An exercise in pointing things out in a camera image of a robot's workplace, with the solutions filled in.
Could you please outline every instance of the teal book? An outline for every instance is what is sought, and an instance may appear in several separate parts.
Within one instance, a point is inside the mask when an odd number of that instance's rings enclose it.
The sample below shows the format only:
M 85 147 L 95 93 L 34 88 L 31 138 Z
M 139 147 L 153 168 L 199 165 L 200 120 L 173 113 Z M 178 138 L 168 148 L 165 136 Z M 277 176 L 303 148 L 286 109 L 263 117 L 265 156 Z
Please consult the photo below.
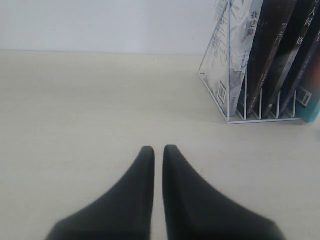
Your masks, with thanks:
M 297 89 L 296 114 L 307 123 L 314 123 L 320 112 L 320 47 Z

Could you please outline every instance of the white wall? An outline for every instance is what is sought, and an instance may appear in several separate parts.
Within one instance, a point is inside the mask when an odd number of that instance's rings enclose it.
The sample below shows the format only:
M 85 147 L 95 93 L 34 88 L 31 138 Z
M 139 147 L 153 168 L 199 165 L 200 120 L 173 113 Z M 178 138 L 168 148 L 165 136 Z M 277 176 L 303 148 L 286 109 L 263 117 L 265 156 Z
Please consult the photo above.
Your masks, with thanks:
M 0 49 L 202 55 L 215 0 L 0 0 Z

